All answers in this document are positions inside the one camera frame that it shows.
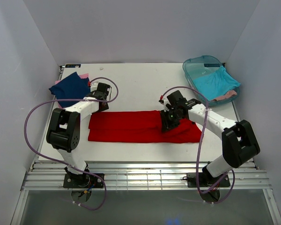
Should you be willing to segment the red t shirt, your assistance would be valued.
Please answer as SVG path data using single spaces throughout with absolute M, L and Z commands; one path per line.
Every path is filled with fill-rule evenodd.
M 97 112 L 89 121 L 90 142 L 198 143 L 200 137 L 201 130 L 188 119 L 163 133 L 158 111 Z

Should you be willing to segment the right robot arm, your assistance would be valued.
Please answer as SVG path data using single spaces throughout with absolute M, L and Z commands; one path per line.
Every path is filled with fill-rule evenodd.
M 180 91 L 167 97 L 162 95 L 159 102 L 162 132 L 177 128 L 181 120 L 187 119 L 203 126 L 220 138 L 222 154 L 214 161 L 196 171 L 195 182 L 198 187 L 208 187 L 220 182 L 227 172 L 239 168 L 260 153 L 260 147 L 250 122 L 227 119 L 196 99 L 187 100 Z

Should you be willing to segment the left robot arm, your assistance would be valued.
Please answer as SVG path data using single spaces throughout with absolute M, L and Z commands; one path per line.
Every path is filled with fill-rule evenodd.
M 63 157 L 66 173 L 71 178 L 82 179 L 88 170 L 77 148 L 80 141 L 81 121 L 96 112 L 107 110 L 107 97 L 111 86 L 101 82 L 90 85 L 91 92 L 82 101 L 76 101 L 66 108 L 52 111 L 46 141 Z

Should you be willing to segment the blue label sticker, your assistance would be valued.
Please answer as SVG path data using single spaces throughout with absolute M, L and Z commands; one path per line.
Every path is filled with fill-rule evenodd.
M 65 68 L 80 68 L 81 64 L 66 64 Z

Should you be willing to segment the turquoise t shirt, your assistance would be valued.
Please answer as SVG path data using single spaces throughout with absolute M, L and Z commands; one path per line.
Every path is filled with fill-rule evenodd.
M 226 68 L 223 66 L 220 66 L 215 72 L 194 79 L 193 83 L 208 101 L 226 94 L 229 90 L 235 91 L 235 88 L 241 85 L 240 82 L 227 73 Z

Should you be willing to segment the teal plastic bin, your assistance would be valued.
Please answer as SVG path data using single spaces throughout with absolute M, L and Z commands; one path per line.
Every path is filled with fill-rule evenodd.
M 197 97 L 197 99 L 201 101 L 203 104 L 208 104 L 210 107 L 232 102 L 238 97 L 240 93 L 240 87 L 238 87 L 235 88 L 235 91 L 237 92 L 237 96 L 222 101 L 208 101 L 204 97 L 204 95 L 197 90 L 197 88 L 193 83 L 193 80 L 203 75 L 208 75 L 212 72 L 215 72 L 217 69 L 219 69 L 220 66 L 225 67 L 216 57 L 210 55 L 203 55 L 200 57 L 188 59 L 182 65 L 183 71 L 185 73 L 185 78 L 188 81 L 190 87 L 195 90 L 194 94 Z

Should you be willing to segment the salmon pink t shirt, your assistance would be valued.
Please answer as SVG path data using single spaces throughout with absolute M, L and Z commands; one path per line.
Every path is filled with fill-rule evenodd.
M 224 94 L 222 96 L 218 96 L 218 97 L 214 98 L 212 101 L 222 101 L 222 100 L 231 98 L 233 96 L 237 96 L 237 92 L 234 90 L 229 90 L 226 94 Z

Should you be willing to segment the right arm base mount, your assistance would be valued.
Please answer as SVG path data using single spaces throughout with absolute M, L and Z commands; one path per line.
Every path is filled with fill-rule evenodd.
M 202 172 L 199 173 L 199 186 L 200 187 L 211 187 L 214 183 L 216 183 L 221 176 L 218 176 L 216 178 L 208 178 L 206 175 L 204 175 Z M 196 173 L 195 172 L 190 172 L 187 173 L 186 176 L 182 178 L 182 180 L 185 180 L 187 182 L 187 186 L 189 188 L 195 188 L 196 187 Z M 225 177 L 219 182 L 217 187 L 220 188 L 228 188 L 230 187 L 230 180 L 228 175 L 225 175 Z

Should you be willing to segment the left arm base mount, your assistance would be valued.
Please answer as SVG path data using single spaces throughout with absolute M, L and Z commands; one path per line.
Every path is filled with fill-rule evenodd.
M 88 174 L 66 174 L 64 177 L 63 188 L 103 188 L 102 179 L 104 179 L 104 173 L 96 173 L 96 176 Z

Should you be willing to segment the aluminium rail frame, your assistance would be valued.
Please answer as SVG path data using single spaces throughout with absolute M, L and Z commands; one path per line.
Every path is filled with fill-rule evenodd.
M 112 79 L 120 90 L 114 110 L 154 109 L 162 92 L 173 86 L 187 85 L 180 63 L 101 63 L 82 64 L 80 74 L 90 78 Z M 183 174 L 195 169 L 196 144 L 116 144 L 95 143 L 94 156 L 88 157 L 94 169 L 105 173 L 109 191 L 187 190 Z M 249 160 L 235 170 L 234 190 L 261 190 L 272 221 L 281 217 L 270 181 L 264 170 Z

